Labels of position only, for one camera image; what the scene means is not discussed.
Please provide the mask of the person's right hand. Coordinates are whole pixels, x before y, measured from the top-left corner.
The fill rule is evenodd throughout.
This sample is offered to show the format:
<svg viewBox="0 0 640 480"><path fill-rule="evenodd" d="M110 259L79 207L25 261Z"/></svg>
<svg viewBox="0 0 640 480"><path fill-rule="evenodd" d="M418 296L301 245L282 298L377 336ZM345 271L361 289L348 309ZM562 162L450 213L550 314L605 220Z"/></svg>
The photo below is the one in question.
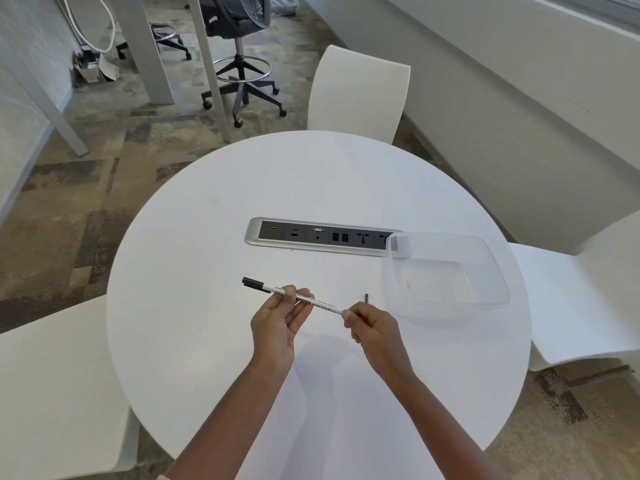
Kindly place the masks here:
<svg viewBox="0 0 640 480"><path fill-rule="evenodd" d="M417 379L404 346L397 320L371 304L358 302L344 311L353 311L365 321L361 328L348 328L363 348L372 369L391 388Z"/></svg>

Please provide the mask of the person's left hand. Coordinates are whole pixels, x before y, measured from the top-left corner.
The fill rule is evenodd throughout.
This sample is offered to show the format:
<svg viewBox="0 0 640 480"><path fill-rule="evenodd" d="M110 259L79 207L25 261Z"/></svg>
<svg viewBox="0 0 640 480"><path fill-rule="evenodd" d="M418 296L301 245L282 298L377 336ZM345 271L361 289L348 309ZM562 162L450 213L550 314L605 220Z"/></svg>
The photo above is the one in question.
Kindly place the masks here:
<svg viewBox="0 0 640 480"><path fill-rule="evenodd" d="M314 298L307 288L297 289L296 293ZM268 316L263 313L261 306L251 320L251 367L268 377L286 377L294 361L294 339L313 308L312 305L296 300L296 306L289 315Z"/></svg>

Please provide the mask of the white marker pen black cap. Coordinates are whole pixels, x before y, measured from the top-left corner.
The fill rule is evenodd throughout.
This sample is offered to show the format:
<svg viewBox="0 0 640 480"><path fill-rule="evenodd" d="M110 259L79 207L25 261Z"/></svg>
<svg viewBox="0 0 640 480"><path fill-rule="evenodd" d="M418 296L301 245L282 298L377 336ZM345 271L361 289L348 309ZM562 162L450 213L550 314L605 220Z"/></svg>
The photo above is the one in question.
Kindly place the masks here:
<svg viewBox="0 0 640 480"><path fill-rule="evenodd" d="M242 284L250 289L254 289L254 290L260 290L263 292L267 292L267 293L272 293L272 294L277 294L277 295L281 295L284 296L285 295L285 291L282 288L279 287L270 287L268 285L266 285L263 282L257 281L257 280L253 280L251 278L247 278L244 277L242 279ZM320 301L318 299L315 298L310 298L308 296L304 296L301 294L296 294L296 299L298 301L302 301L308 305L312 305L316 308L320 308L322 310L337 314L337 315L341 315L343 310L334 306L334 305L330 305L328 303L325 303L324 301Z"/></svg>

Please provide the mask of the person's right forearm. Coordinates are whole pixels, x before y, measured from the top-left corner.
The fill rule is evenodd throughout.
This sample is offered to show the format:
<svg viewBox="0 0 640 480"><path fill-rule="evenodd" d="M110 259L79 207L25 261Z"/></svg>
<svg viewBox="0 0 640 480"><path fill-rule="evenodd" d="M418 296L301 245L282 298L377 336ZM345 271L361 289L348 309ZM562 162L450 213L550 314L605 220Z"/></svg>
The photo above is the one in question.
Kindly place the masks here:
<svg viewBox="0 0 640 480"><path fill-rule="evenodd" d="M444 480L509 480L415 374L384 379L411 418Z"/></svg>

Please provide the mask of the person's left forearm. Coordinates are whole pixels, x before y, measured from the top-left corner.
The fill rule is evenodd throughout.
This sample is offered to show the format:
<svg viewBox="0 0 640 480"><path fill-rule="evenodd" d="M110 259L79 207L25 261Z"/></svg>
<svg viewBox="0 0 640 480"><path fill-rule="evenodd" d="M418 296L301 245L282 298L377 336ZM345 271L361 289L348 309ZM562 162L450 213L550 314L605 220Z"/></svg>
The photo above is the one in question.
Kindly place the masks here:
<svg viewBox="0 0 640 480"><path fill-rule="evenodd" d="M291 370L292 355L252 357L165 480L235 480Z"/></svg>

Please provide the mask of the silver power socket panel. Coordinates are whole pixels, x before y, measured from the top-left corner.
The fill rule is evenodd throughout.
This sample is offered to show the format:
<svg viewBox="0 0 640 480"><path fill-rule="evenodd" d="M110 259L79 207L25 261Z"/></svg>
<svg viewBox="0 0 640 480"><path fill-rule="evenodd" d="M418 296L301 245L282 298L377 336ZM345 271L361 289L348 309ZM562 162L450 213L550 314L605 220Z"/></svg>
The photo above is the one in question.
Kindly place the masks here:
<svg viewBox="0 0 640 480"><path fill-rule="evenodd" d="M384 257L388 237L398 230L254 217L247 244L289 250Z"/></svg>

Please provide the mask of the clear plastic container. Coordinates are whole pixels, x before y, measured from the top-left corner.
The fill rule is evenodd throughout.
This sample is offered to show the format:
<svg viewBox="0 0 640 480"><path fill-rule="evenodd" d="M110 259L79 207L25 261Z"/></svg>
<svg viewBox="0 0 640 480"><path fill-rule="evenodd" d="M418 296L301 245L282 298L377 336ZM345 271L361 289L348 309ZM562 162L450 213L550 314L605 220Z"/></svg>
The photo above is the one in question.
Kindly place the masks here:
<svg viewBox="0 0 640 480"><path fill-rule="evenodd" d="M386 240L388 311L421 326L452 326L503 308L511 294L479 237L396 232Z"/></svg>

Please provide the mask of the white moulded chair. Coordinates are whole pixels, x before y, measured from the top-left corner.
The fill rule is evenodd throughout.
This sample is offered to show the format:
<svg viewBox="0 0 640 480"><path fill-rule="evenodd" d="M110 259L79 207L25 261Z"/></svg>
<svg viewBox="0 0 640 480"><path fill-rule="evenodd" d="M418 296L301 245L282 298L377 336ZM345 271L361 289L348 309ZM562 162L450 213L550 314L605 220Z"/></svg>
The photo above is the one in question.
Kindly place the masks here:
<svg viewBox="0 0 640 480"><path fill-rule="evenodd" d="M640 365L640 210L576 255L510 246L529 297L530 371L601 358Z"/></svg>
<svg viewBox="0 0 640 480"><path fill-rule="evenodd" d="M411 67L329 45L314 75L307 129L392 144L404 112Z"/></svg>
<svg viewBox="0 0 640 480"><path fill-rule="evenodd" d="M106 296L0 334L0 480L127 471L139 434L111 360Z"/></svg>

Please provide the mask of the black office swivel chair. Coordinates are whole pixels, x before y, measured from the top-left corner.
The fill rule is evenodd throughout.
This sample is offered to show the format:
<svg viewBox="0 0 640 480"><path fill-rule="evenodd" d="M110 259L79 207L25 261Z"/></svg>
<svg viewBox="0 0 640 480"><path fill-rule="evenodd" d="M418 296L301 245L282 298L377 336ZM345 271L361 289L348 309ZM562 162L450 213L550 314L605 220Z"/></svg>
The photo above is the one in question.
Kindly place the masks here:
<svg viewBox="0 0 640 480"><path fill-rule="evenodd" d="M208 38L232 40L236 47L233 56L215 60L214 64L228 61L216 71L216 79L223 82L221 95L235 94L232 108L234 126L242 128L243 120L238 113L241 105L250 102L250 96L260 98L277 106L280 117L287 112L277 95L276 82L270 78L273 71L267 60L245 55L245 37L267 29L271 24L271 0L198 0Z"/></svg>

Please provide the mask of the black chair wheel base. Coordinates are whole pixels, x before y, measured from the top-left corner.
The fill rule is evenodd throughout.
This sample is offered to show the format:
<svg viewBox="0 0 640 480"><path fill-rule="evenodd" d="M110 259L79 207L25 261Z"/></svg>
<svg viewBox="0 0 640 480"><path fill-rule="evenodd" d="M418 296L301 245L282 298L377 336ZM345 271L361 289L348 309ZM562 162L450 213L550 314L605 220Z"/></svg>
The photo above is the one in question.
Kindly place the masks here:
<svg viewBox="0 0 640 480"><path fill-rule="evenodd" d="M165 46L176 50L181 50L186 55L186 60L191 61L192 55L188 47L185 46L181 36L175 28L166 23L149 23L156 45Z"/></svg>

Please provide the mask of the white desk leg panel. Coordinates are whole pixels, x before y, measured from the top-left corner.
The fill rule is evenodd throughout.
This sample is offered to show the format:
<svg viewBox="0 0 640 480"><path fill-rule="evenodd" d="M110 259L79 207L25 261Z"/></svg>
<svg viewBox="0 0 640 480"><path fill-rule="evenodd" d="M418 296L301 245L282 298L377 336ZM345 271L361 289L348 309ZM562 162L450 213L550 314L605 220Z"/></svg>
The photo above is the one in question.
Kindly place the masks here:
<svg viewBox="0 0 640 480"><path fill-rule="evenodd" d="M153 105L175 103L143 0L107 0Z"/></svg>

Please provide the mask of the open cardboard box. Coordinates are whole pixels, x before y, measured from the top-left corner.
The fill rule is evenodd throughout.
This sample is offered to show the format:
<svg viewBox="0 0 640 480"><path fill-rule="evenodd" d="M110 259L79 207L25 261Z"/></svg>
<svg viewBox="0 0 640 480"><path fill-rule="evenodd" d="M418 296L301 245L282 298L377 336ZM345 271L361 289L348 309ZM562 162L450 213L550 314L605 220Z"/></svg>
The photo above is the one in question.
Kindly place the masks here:
<svg viewBox="0 0 640 480"><path fill-rule="evenodd" d="M73 56L73 69L87 84L115 82L120 78L119 67L88 45L81 45Z"/></svg>

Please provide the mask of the white slanted desk leg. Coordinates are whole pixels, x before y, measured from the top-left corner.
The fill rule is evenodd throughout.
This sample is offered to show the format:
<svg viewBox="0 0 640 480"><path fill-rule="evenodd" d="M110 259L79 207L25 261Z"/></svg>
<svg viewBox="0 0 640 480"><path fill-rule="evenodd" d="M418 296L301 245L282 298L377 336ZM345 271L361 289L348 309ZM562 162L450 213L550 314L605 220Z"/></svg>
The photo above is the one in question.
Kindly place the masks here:
<svg viewBox="0 0 640 480"><path fill-rule="evenodd" d="M71 147L76 156L83 157L89 154L89 149L68 123L58 106L53 103L51 97L34 76L27 63L22 60L18 51L6 39L0 30L0 60L4 62L12 76L18 81L23 90L28 94L53 128L60 134L64 141Z"/></svg>

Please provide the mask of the white desk leg post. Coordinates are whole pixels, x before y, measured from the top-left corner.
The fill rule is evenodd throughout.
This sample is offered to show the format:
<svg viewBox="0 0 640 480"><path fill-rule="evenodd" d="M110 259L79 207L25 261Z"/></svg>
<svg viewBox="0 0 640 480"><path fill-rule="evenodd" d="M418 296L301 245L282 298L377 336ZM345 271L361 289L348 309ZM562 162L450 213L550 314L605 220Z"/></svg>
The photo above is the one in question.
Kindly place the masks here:
<svg viewBox="0 0 640 480"><path fill-rule="evenodd" d="M195 28L198 46L202 56L202 62L204 64L205 74L209 83L209 90L211 91L212 108L216 113L218 128L220 129L220 134L224 142L231 144L233 143L232 135L228 128L227 115L223 106L223 99L220 94L218 79L214 69L213 58L206 35L206 28L201 6L199 0L188 0L188 5Z"/></svg>

